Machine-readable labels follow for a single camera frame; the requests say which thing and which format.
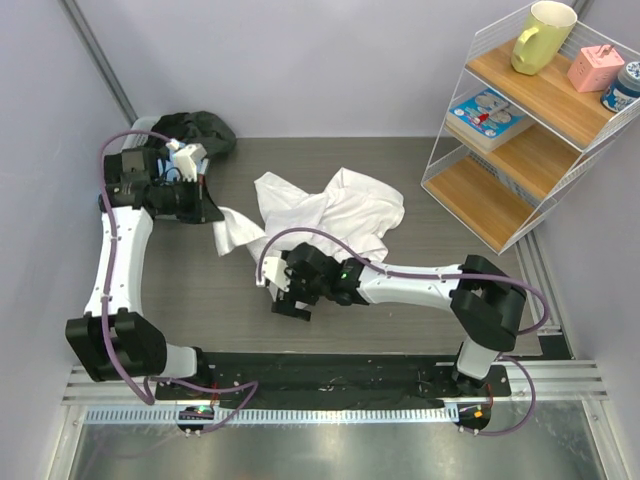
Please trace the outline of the white long sleeve shirt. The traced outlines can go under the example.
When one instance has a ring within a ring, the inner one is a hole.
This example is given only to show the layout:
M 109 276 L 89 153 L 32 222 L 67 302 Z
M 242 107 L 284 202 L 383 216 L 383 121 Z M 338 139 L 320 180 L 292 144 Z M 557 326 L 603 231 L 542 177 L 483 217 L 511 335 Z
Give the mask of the white long sleeve shirt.
M 212 225 L 220 257 L 246 247 L 257 260 L 266 243 L 283 230 L 310 227 L 347 244 L 358 255 L 382 261 L 388 255 L 384 235 L 405 214 L 404 196 L 373 177 L 341 168 L 320 193 L 308 193 L 267 172 L 254 181 L 263 226 L 223 207 L 224 220 Z

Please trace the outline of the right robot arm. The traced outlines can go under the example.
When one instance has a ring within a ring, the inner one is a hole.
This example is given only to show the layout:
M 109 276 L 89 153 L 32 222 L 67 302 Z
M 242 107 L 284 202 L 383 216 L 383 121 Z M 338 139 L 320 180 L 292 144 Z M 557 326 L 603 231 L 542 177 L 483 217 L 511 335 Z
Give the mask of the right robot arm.
M 479 394 L 492 363 L 514 349 L 526 293 L 486 258 L 469 255 L 462 264 L 423 268 L 358 260 L 343 261 L 302 243 L 259 262 L 259 282 L 274 297 L 275 313 L 304 321 L 307 306 L 321 298 L 341 306 L 408 304 L 452 314 L 466 337 L 451 380 L 461 394 Z

